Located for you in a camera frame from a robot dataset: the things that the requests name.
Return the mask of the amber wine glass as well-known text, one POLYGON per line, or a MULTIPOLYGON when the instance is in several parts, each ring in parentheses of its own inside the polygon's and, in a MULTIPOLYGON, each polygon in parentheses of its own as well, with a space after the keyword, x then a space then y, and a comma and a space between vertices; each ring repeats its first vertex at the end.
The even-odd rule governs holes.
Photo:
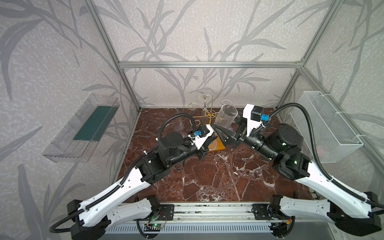
POLYGON ((210 145, 209 145, 209 151, 216 151, 218 148, 218 142, 217 140, 214 140, 210 145))

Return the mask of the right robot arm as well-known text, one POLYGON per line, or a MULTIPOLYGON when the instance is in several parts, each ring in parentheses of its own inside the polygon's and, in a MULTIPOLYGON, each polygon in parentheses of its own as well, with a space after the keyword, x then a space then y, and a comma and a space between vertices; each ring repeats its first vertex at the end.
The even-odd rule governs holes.
POLYGON ((346 193, 319 170, 316 163, 301 152, 303 137, 290 125, 281 125, 265 138, 248 137, 246 125, 237 132, 214 125, 225 146, 241 143, 273 161, 273 168, 283 177, 305 185, 321 194, 322 200, 300 200, 273 195, 268 214, 275 219, 305 217, 334 224, 338 229, 362 237, 382 230, 381 218, 372 206, 346 193))

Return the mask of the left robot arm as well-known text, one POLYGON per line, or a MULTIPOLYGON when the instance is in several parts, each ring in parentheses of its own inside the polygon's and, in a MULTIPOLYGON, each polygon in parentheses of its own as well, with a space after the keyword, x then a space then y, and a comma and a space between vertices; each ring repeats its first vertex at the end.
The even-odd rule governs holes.
POLYGON ((202 160, 216 138, 215 131, 205 126, 188 140, 175 132, 159 139, 153 151, 144 154, 118 182, 88 200, 68 204, 70 214, 80 211, 71 216, 72 239, 97 240, 113 227, 159 214, 161 205, 154 196, 132 204, 124 201, 169 175, 178 163, 193 156, 202 160))

